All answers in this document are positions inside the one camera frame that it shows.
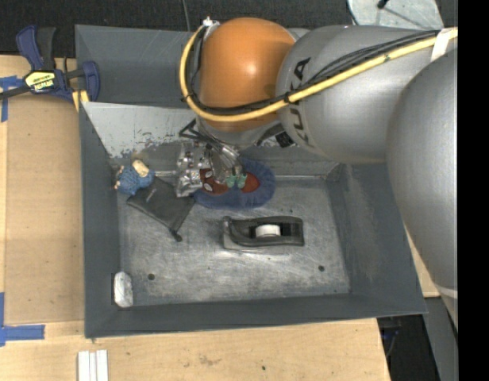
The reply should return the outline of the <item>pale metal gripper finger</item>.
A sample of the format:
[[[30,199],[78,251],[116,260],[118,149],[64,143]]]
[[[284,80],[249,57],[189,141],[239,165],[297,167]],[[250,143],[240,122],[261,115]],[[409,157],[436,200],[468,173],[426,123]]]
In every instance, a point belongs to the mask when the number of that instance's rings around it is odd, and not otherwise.
[[[182,171],[176,181],[175,194],[178,198],[190,196],[202,188],[199,171]]]
[[[199,171],[202,167],[202,150],[200,148],[181,148],[179,170],[181,172]]]

